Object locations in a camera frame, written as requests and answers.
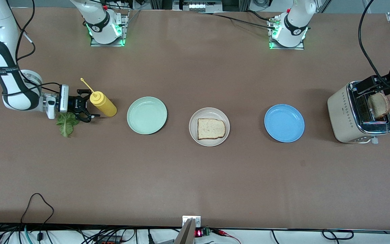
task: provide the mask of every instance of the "brown tabletop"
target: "brown tabletop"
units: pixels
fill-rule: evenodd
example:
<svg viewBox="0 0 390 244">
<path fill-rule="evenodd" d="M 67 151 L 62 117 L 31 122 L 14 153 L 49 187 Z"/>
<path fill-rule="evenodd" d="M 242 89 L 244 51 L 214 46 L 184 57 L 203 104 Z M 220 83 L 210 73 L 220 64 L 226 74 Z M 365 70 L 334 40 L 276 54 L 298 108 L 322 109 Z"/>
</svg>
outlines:
<svg viewBox="0 0 390 244">
<path fill-rule="evenodd" d="M 15 15 L 25 23 L 29 12 Z M 226 15 L 263 24 L 250 13 Z M 46 114 L 6 109 L 0 95 L 0 222 L 18 222 L 40 192 L 55 208 L 54 223 L 179 226 L 182 215 L 201 215 L 212 227 L 390 230 L 390 134 L 379 145 L 341 144 L 326 105 L 347 82 L 373 74 L 359 49 L 359 18 L 314 15 L 305 50 L 297 51 L 270 50 L 260 27 L 142 11 L 125 47 L 97 48 L 77 9 L 38 8 L 28 27 L 37 51 L 20 67 L 70 85 L 72 95 L 85 88 L 83 77 L 118 113 L 77 125 L 67 139 Z M 390 23 L 369 14 L 362 35 L 386 74 Z M 30 49 L 24 40 L 21 53 Z M 165 126 L 149 136 L 126 119 L 143 96 L 168 109 Z M 280 103 L 305 119 L 296 142 L 266 133 L 264 115 Z M 217 147 L 189 134 L 190 117 L 204 107 L 222 110 L 231 123 Z M 37 198 L 25 221 L 43 222 L 49 213 Z"/>
</svg>

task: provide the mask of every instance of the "green plate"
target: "green plate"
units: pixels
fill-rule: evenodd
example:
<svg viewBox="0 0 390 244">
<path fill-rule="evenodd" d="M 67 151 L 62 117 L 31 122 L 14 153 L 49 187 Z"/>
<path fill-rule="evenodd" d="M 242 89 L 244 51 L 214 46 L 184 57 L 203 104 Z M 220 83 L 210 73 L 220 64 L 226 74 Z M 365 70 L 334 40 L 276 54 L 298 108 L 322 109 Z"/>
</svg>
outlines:
<svg viewBox="0 0 390 244">
<path fill-rule="evenodd" d="M 148 135 L 160 130 L 167 116 L 167 107 L 161 100 L 146 96 L 130 105 L 127 111 L 127 123 L 136 133 Z"/>
</svg>

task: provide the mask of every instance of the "yellow nozzle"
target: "yellow nozzle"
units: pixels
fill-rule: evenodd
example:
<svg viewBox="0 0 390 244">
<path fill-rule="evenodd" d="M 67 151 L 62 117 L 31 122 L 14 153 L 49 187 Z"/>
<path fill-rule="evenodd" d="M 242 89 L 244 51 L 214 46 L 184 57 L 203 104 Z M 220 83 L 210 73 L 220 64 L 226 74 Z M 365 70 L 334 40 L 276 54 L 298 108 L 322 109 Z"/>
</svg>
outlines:
<svg viewBox="0 0 390 244">
<path fill-rule="evenodd" d="M 93 89 L 91 89 L 91 87 L 87 84 L 87 82 L 85 82 L 85 80 L 83 78 L 81 78 L 81 81 L 86 85 L 88 86 L 88 88 L 94 93 Z"/>
</svg>

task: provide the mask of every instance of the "mustard bottle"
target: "mustard bottle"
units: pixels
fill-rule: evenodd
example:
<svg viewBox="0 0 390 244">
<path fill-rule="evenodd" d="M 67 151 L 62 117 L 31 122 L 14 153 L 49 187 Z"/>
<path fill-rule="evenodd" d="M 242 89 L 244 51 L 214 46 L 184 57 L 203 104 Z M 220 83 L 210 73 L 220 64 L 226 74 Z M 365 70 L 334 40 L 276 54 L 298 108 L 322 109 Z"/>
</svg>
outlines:
<svg viewBox="0 0 390 244">
<path fill-rule="evenodd" d="M 102 92 L 93 91 L 91 87 L 85 82 L 84 79 L 81 78 L 81 81 L 90 88 L 93 92 L 90 96 L 90 102 L 96 106 L 102 113 L 104 113 L 108 117 L 112 117 L 116 114 L 115 105 L 105 96 Z"/>
</svg>

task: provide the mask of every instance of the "toast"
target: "toast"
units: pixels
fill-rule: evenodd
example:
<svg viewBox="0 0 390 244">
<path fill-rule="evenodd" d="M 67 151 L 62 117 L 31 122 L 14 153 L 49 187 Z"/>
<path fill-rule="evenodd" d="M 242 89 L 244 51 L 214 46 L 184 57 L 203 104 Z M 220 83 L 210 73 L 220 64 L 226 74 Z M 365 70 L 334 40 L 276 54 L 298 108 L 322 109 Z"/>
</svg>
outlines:
<svg viewBox="0 0 390 244">
<path fill-rule="evenodd" d="M 382 118 L 390 111 L 389 99 L 383 93 L 376 93 L 369 96 L 368 106 L 373 109 L 376 119 Z"/>
<path fill-rule="evenodd" d="M 198 119 L 198 140 L 225 136 L 225 123 L 219 119 Z"/>
</svg>

